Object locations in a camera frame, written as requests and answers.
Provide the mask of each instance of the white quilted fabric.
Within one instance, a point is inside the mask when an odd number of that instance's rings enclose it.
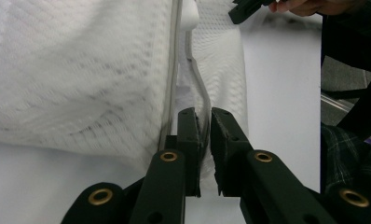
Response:
[[[169,123],[176,2],[0,0],[0,141],[145,167]]]
[[[180,38],[177,81],[178,109],[196,107],[201,127],[209,125],[211,106],[231,112],[248,134],[246,78],[240,29],[228,12],[231,0],[198,0],[199,24]],[[201,187],[216,190],[213,157],[208,151],[201,170]]]
[[[176,4],[0,0],[0,141],[117,155],[145,169],[170,128]],[[207,127],[217,106],[247,133],[240,31],[227,15],[235,5],[197,5],[199,25],[179,36],[177,111],[196,107]],[[202,178],[212,172],[207,153]]]

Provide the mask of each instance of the finger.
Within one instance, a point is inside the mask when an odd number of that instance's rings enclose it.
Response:
[[[295,7],[299,7],[307,1],[308,0],[289,0],[289,1],[286,1],[286,2],[280,1],[277,5],[277,9],[280,12],[285,12],[285,11],[291,10]]]
[[[277,9],[277,5],[278,3],[277,2],[273,2],[271,4],[269,4],[268,8],[271,12],[276,12],[278,9]]]

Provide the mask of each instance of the white surface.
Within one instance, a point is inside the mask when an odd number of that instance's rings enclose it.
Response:
[[[249,140],[278,155],[320,192],[320,16],[288,22],[281,14],[253,29],[241,25],[247,76]]]
[[[250,141],[278,154],[315,189],[319,179],[320,38],[300,24],[264,24],[242,37]],[[78,194],[98,182],[127,187],[143,174],[114,157],[0,144],[0,224],[58,224]],[[185,223],[244,223],[238,199],[202,192]]]

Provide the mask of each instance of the human hand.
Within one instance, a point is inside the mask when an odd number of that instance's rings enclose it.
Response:
[[[354,13],[366,0],[289,0],[273,2],[268,7],[272,12],[291,11],[292,13],[305,17],[316,12],[324,15],[339,15],[343,13]]]

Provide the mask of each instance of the black object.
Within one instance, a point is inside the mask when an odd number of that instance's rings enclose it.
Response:
[[[211,140],[219,190],[241,197],[247,223],[336,223],[276,155],[253,150],[229,112],[213,108]]]
[[[275,0],[234,0],[238,4],[229,11],[229,17],[234,24],[240,24],[251,17],[261,6],[268,6]]]
[[[178,135],[168,136],[166,149],[153,156],[143,179],[126,189],[110,183],[85,189],[62,224],[184,223],[186,195],[200,196],[205,147],[194,109],[180,114]],[[253,150],[228,111],[213,108],[211,125],[219,193],[240,197],[248,224],[371,223],[367,192],[340,186],[323,196],[305,188],[273,153]]]
[[[362,35],[336,22],[336,17],[323,16],[322,65],[325,56],[371,72],[371,36]],[[371,82],[365,89],[331,91],[327,94],[336,99],[359,98],[337,127],[354,133],[361,139],[371,136]]]

